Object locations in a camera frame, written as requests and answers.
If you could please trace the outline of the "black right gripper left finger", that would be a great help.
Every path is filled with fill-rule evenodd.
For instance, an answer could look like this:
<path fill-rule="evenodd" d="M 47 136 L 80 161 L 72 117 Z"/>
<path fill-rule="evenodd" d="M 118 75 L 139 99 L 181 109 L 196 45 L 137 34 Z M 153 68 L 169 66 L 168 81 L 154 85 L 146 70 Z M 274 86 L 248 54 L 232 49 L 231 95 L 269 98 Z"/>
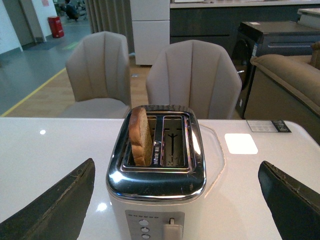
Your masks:
<path fill-rule="evenodd" d="M 76 240 L 94 190 L 89 158 L 26 207 L 0 224 L 2 240 Z"/>

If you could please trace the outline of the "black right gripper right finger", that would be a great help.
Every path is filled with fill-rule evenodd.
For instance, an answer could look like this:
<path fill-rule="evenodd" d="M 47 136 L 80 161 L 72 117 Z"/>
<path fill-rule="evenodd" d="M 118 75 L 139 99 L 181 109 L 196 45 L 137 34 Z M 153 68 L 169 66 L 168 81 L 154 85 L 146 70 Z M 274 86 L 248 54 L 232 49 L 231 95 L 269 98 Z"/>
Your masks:
<path fill-rule="evenodd" d="M 258 180 L 264 200 L 283 240 L 320 238 L 320 194 L 263 161 Z"/>

